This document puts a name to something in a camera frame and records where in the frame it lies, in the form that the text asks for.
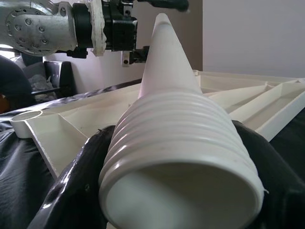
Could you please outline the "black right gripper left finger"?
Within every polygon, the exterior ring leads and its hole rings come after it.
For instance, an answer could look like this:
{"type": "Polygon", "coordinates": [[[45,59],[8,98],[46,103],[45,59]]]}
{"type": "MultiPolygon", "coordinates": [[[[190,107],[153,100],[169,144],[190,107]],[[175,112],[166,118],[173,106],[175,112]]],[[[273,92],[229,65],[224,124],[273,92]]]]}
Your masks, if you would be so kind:
{"type": "Polygon", "coordinates": [[[30,229],[105,229],[98,201],[98,177],[114,126],[90,137],[73,161],[61,172],[29,224],[30,229]]]}

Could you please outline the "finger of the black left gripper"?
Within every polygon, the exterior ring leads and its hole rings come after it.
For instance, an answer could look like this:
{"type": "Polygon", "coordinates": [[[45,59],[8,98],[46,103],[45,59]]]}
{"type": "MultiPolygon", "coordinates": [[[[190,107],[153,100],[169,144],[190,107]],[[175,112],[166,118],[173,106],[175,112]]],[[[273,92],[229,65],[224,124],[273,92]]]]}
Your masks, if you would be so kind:
{"type": "Polygon", "coordinates": [[[179,12],[189,10],[188,0],[138,0],[138,2],[147,2],[156,8],[175,9],[179,12]]]}

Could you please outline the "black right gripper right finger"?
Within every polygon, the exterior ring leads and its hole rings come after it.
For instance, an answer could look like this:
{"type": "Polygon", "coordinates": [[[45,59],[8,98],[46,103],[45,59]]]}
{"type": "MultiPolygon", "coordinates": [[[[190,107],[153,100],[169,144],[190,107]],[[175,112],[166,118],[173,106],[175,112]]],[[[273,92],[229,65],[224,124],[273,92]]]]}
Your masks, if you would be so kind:
{"type": "Polygon", "coordinates": [[[262,209],[250,229],[303,229],[305,183],[274,147],[260,134],[239,121],[233,122],[255,163],[266,191],[262,209]]]}

